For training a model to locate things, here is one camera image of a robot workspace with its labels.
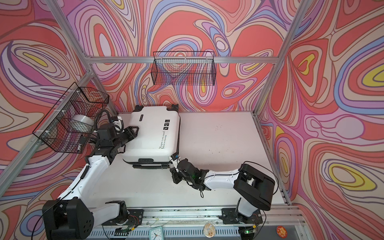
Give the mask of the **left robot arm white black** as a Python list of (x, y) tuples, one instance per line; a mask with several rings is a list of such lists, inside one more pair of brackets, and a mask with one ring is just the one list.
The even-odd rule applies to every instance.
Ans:
[(90, 196), (103, 172), (126, 144), (138, 136), (139, 127), (126, 127), (119, 133), (114, 124), (97, 130), (97, 141), (86, 165), (57, 200), (47, 201), (42, 218), (49, 240), (84, 240), (105, 222), (125, 224), (130, 214), (125, 201), (110, 201), (100, 207), (89, 206)]

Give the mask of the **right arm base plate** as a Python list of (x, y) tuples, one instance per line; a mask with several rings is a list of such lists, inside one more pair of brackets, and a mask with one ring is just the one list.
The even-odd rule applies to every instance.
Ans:
[(222, 220), (225, 225), (253, 224), (258, 226), (263, 223), (263, 217), (260, 210), (254, 211), (250, 217), (240, 214), (235, 208), (223, 208), (221, 211), (222, 215), (219, 216), (219, 219)]

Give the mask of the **small white clock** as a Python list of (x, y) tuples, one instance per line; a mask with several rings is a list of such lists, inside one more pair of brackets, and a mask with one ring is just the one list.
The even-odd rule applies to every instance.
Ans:
[(149, 231), (150, 240), (164, 240), (163, 227), (151, 228)]

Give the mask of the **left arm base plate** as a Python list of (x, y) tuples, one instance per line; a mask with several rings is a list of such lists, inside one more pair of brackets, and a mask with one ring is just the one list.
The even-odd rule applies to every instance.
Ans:
[(143, 209), (128, 209), (128, 214), (125, 217), (116, 217), (115, 219), (104, 222), (103, 226), (117, 227), (138, 227), (143, 222)]

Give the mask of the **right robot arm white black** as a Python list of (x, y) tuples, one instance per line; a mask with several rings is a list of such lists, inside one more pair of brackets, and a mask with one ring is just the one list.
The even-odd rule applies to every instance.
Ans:
[(175, 184), (185, 181), (188, 186), (200, 192), (217, 189), (235, 190), (240, 194), (236, 208), (228, 213), (224, 209), (220, 219), (225, 224), (249, 222), (255, 213), (270, 211), (275, 180), (245, 161), (237, 170), (215, 172), (196, 168), (188, 159), (180, 160), (179, 156), (170, 157), (169, 168)]

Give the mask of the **red round sticker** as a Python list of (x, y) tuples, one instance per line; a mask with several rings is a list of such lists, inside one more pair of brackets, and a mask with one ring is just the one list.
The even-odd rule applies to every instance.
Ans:
[(283, 226), (277, 226), (277, 234), (280, 238), (285, 239), (288, 236), (288, 232), (285, 227)]

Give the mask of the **round food badge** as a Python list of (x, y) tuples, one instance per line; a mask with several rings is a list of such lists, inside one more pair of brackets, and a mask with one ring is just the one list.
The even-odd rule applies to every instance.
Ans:
[(216, 234), (216, 228), (215, 226), (212, 224), (212, 223), (207, 223), (204, 225), (204, 228), (203, 228), (203, 234), (205, 235), (205, 237), (207, 238), (212, 238), (215, 236)]

